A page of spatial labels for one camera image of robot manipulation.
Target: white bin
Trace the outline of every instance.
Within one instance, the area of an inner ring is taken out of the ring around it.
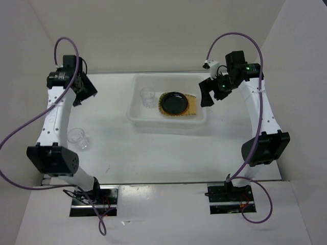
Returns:
[[[135,75],[131,103],[127,118],[142,131],[157,133],[192,133],[201,129],[207,120],[206,109],[201,108],[200,76],[185,75]],[[139,95],[141,89],[151,87],[155,90],[155,106],[146,108]],[[165,92],[181,92],[196,96],[197,114],[194,116],[165,116],[159,112],[158,101]]]

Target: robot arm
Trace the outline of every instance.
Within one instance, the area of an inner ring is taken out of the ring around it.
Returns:
[[[49,74],[47,79],[48,107],[67,87],[75,66],[76,56],[64,56],[63,67]],[[58,177],[87,192],[97,192],[99,183],[96,178],[88,175],[79,166],[78,155],[67,148],[67,127],[72,105],[80,105],[81,101],[96,93],[97,90],[80,67],[73,86],[56,107],[46,115],[36,145],[27,148],[27,156],[41,173]]]
[[[206,69],[210,68],[211,71],[210,77],[199,84],[202,95],[202,107],[212,106],[214,104],[209,94],[210,91],[214,92],[214,98],[216,100],[223,100],[233,89],[238,88],[250,115],[252,136],[254,137],[259,122],[259,93],[262,93],[263,96],[263,122],[258,147],[250,163],[238,175],[252,179],[261,167],[270,164],[280,157],[290,141],[290,136],[288,133],[281,131],[280,126],[275,120],[267,98],[264,80],[262,80],[262,90],[259,91],[260,65],[248,64],[245,61],[243,51],[235,51],[226,55],[227,75],[217,74],[217,63],[217,61],[208,61],[203,66]],[[254,138],[242,145],[242,157],[244,160],[250,152],[253,140]],[[243,187],[248,185],[249,181],[233,179],[232,184],[235,187]]]

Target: white table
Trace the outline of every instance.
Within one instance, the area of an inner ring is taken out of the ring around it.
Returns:
[[[99,94],[72,110],[69,128],[81,127],[91,139],[91,148],[78,152],[80,165],[89,174],[102,184],[210,182],[223,181],[239,167],[241,145],[251,138],[251,127],[237,91],[209,108],[206,127],[212,133],[207,136],[142,134],[125,116],[133,76],[89,76]],[[126,100],[119,100],[122,94]],[[276,162],[264,167],[257,179],[280,180]],[[16,245],[310,245],[291,184],[262,184],[274,211],[261,225],[248,223],[240,214],[210,215],[206,184],[121,185],[118,215],[105,218],[105,237],[98,232],[96,217],[69,217],[72,200],[61,189],[33,191]],[[269,202],[254,184],[252,192],[257,213],[246,215],[261,220],[269,212]]]
[[[96,217],[69,217],[71,198],[60,189],[33,191],[16,245],[311,245],[290,182],[262,182],[274,203],[266,223],[250,224],[240,214],[210,215],[206,184],[121,186],[118,215],[105,217],[107,236]],[[265,193],[252,184],[261,220],[269,212]]]
[[[207,78],[207,73],[180,74]],[[88,174],[101,184],[210,182],[224,181],[243,163],[241,146],[252,132],[238,90],[208,108],[205,136],[145,134],[126,117],[134,75],[89,75],[97,96],[72,108],[68,129],[82,128],[90,148],[83,152],[68,147],[78,153]],[[265,166],[256,179],[280,180],[276,162]]]

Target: white wall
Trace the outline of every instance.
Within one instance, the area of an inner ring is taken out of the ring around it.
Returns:
[[[52,46],[24,0],[0,1],[0,139],[46,106],[46,77],[54,69]],[[0,168],[13,181],[32,186],[40,175],[26,157],[42,121],[14,136],[0,152]],[[0,178],[0,240],[14,244],[30,192]]]
[[[91,72],[201,70],[218,36],[240,31],[263,44],[285,0],[29,0],[54,43],[68,35]],[[213,58],[255,49],[226,37]]]
[[[269,100],[291,135],[279,167],[292,180],[313,245],[327,239],[326,24],[321,0],[286,0],[263,45]]]

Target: black plate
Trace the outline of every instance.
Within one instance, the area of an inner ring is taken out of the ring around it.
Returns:
[[[186,96],[179,92],[170,92],[165,94],[161,99],[162,109],[171,115],[182,114],[189,106]]]

